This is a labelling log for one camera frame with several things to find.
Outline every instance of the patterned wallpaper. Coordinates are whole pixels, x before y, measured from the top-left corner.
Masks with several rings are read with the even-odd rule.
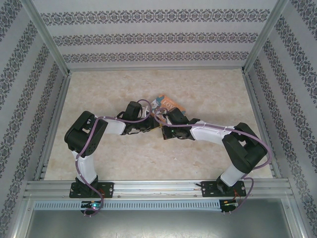
[[[290,178],[309,237],[317,237],[317,12],[290,1],[249,77],[280,172]]]
[[[34,0],[68,67],[243,66],[276,0]]]
[[[41,158],[64,76],[25,9],[0,1],[0,238]]]

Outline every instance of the beige floor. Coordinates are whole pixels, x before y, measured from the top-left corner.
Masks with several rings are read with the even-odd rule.
[[[187,117],[220,125],[247,123],[258,128],[240,70],[104,71],[73,73],[45,180],[74,180],[74,158],[64,135],[84,110],[116,116],[130,101],[165,94]],[[204,141],[164,141],[161,130],[104,136],[95,152],[99,179],[215,179],[229,165],[221,145]],[[254,178],[271,178],[269,167]]]

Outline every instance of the orange packaging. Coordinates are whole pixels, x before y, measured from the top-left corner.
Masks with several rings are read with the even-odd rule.
[[[155,109],[158,108],[167,108],[168,110],[171,110],[172,108],[179,108],[179,110],[185,115],[186,109],[179,105],[178,103],[174,102],[171,100],[168,96],[166,95],[159,95],[152,103],[152,113],[154,113]],[[166,120],[163,118],[162,115],[158,116],[162,121],[166,122]]]

